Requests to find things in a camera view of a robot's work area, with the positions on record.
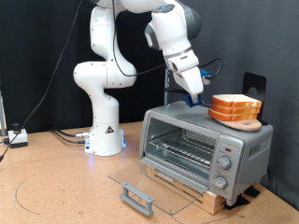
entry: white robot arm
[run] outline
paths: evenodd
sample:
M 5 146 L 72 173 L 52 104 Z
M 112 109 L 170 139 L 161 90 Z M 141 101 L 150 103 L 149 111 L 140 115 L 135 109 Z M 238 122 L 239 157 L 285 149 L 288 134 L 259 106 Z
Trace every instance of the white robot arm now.
M 196 12 L 176 0 L 90 1 L 97 5 L 91 16 L 91 47 L 106 61 L 78 64 L 74 79 L 88 93 L 93 105 L 93 126 L 85 139 L 85 151 L 110 156 L 120 153 L 124 145 L 119 103 L 105 94 L 104 89 L 130 87 L 136 80 L 134 66 L 121 55 L 114 38 L 118 14 L 126 9 L 134 13 L 152 11 L 152 21 L 145 31 L 149 46 L 163 51 L 175 81 L 191 95 L 195 104 L 197 95 L 203 91 L 203 83 L 188 38 L 197 36 L 201 22 Z

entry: oven top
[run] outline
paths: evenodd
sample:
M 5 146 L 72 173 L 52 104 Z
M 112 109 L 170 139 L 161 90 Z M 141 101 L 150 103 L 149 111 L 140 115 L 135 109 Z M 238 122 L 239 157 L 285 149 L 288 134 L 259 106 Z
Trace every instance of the oven top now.
M 179 101 L 170 105 L 163 105 L 152 109 L 152 111 L 165 114 L 174 119 L 185 120 L 197 126 L 208 128 L 209 130 L 218 133 L 225 133 L 228 135 L 236 136 L 237 138 L 249 140 L 255 138 L 261 133 L 271 132 L 273 130 L 271 125 L 265 125 L 261 130 L 256 132 L 244 132 L 226 127 L 220 124 L 207 114 L 208 108 L 203 106 L 195 106 L 190 108 L 185 102 Z

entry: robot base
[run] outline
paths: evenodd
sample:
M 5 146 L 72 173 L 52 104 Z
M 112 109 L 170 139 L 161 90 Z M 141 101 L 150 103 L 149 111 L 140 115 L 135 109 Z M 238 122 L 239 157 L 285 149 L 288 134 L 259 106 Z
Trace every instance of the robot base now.
M 118 122 L 94 123 L 89 136 L 85 138 L 85 152 L 98 156 L 113 156 L 123 148 L 122 129 Z

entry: cord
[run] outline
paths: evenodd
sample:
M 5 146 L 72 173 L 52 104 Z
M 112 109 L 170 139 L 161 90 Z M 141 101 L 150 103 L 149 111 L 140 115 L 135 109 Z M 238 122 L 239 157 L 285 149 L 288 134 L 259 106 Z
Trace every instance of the cord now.
M 56 131 L 56 132 L 61 133 L 61 134 L 65 135 L 65 136 L 68 136 L 68 137 L 76 137 L 75 134 L 72 134 L 72 133 L 64 133 L 63 131 L 61 131 L 61 130 L 59 130 L 59 129 L 57 129 L 57 128 L 54 128 L 54 127 L 51 127 L 51 128 L 49 129 L 49 131 Z
M 270 182 L 271 182 L 271 172 L 270 172 L 270 166 L 268 165 L 267 167 L 267 174 L 268 174 L 268 186 L 267 188 L 270 189 L 271 186 L 270 186 Z
M 174 93 L 180 93 L 180 94 L 189 94 L 187 91 L 181 88 L 165 88 L 165 91 L 168 92 L 174 92 Z
M 61 137 L 62 139 L 64 139 L 66 142 L 69 142 L 69 143 L 75 143 L 75 144 L 85 144 L 85 141 L 77 141 L 77 142 L 73 142 L 73 141 L 70 141 L 66 138 L 64 138 L 63 136 L 59 135 L 56 131 L 53 131 L 54 133 L 56 133 L 59 137 Z
M 203 102 L 204 105 L 212 106 L 212 105 L 206 104 L 206 103 L 203 101 L 203 99 L 202 99 L 202 102 Z
M 206 67 L 206 66 L 208 66 L 208 65 L 210 65 L 210 64 L 212 64 L 212 63 L 214 63 L 214 62 L 216 62 L 216 61 L 221 61 L 221 66 L 220 66 L 220 68 L 218 69 L 218 71 L 215 73 L 215 75 L 214 75 L 213 77 L 205 77 L 205 79 L 212 80 L 213 78 L 215 78 L 215 77 L 221 72 L 221 70 L 222 70 L 222 68 L 223 68 L 223 59 L 221 59 L 221 58 L 217 58 L 217 59 L 214 59 L 212 62 L 203 64 L 203 65 L 199 65 L 199 67 L 202 68 L 202 67 Z
M 25 122 L 23 123 L 23 125 L 21 126 L 21 130 L 25 127 L 25 125 L 26 125 L 26 123 L 28 122 L 28 120 L 29 120 L 29 119 L 32 117 L 32 115 L 36 112 L 36 110 L 39 108 L 39 106 L 41 105 L 41 103 L 45 100 L 45 98 L 46 98 L 46 96 L 47 96 L 47 94 L 48 94 L 48 92 L 49 92 L 50 84 L 52 83 L 52 81 L 53 81 L 53 79 L 54 79 L 54 76 L 55 76 L 55 74 L 56 74 L 58 65 L 60 64 L 60 61 L 61 61 L 61 59 L 62 59 L 62 57 L 63 57 L 63 55 L 64 55 L 65 48 L 66 48 L 66 46 L 67 46 L 68 40 L 69 40 L 69 38 L 70 38 L 70 36 L 71 36 L 71 33 L 72 33 L 73 28 L 74 28 L 75 22 L 76 22 L 76 20 L 77 20 L 78 10 L 80 9 L 82 2 L 83 2 L 83 0 L 81 0 L 80 3 L 78 4 L 78 8 L 77 8 L 77 12 L 76 12 L 74 21 L 73 21 L 72 26 L 71 26 L 71 29 L 70 29 L 70 31 L 69 31 L 69 33 L 68 33 L 68 37 L 67 37 L 66 42 L 65 42 L 65 44 L 64 44 L 63 51 L 62 51 L 62 53 L 61 53 L 61 55 L 60 55 L 60 57 L 59 57 L 59 60 L 58 60 L 58 62 L 57 62 L 57 64 L 56 64 L 55 70 L 54 70 L 53 75 L 52 75 L 52 77 L 51 77 L 51 79 L 50 79 L 50 83 L 49 83 L 49 85 L 48 85 L 48 87 L 47 87 L 47 90 L 46 90 L 46 92 L 45 92 L 43 98 L 40 100 L 40 102 L 39 102 L 38 105 L 36 106 L 36 108 L 31 112 L 31 114 L 28 116 L 28 118 L 26 119 L 26 121 L 25 121 Z M 0 162 L 1 162 L 2 159 L 5 157 L 5 155 L 7 154 L 8 149 L 10 148 L 11 144 L 13 143 L 13 141 L 16 139 L 16 137 L 17 137 L 18 135 L 19 135 L 19 133 L 16 134 L 16 136 L 11 140 L 11 142 L 10 142 L 9 145 L 7 146 L 7 149 L 5 150 L 5 152 L 3 153 L 3 155 L 0 157 Z
M 116 59 L 116 56 L 115 56 L 115 46 L 114 46 L 114 42 L 115 42 L 115 37 L 116 37 L 116 18 L 115 18 L 115 7 L 114 7 L 114 0 L 112 0 L 112 7 L 113 7 L 113 17 L 114 17 L 114 36 L 113 36 L 113 54 L 114 54 L 114 58 L 115 58 L 115 63 L 116 65 L 119 67 L 121 73 L 126 76 L 126 77 L 136 77 L 136 76 L 139 76 L 139 75 L 143 75 L 143 74 L 146 74 L 148 72 L 151 72 L 153 70 L 156 70 L 157 68 L 160 68 L 160 67 L 164 67 L 165 66 L 165 63 L 164 64 L 160 64 L 159 66 L 156 66 L 154 68 L 151 68 L 150 70 L 147 70 L 147 71 L 144 71 L 144 72 L 141 72 L 141 73 L 137 73 L 137 74 L 133 74 L 133 75 L 127 75 L 127 74 L 124 74 L 119 66 L 119 63 L 118 63 L 118 60 Z

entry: toast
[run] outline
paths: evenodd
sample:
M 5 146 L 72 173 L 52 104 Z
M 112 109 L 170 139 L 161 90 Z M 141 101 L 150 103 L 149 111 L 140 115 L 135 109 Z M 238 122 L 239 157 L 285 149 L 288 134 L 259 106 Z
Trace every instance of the toast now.
M 209 109 L 208 115 L 214 119 L 220 119 L 223 121 L 236 121 L 242 119 L 256 119 L 257 114 L 222 114 L 215 110 Z
M 222 94 L 213 95 L 213 105 L 221 105 L 225 107 L 256 107 L 261 108 L 262 102 L 250 98 L 243 94 Z
M 210 107 L 215 112 L 222 114 L 259 114 L 260 108 L 258 107 L 226 107 L 221 105 L 212 105 Z

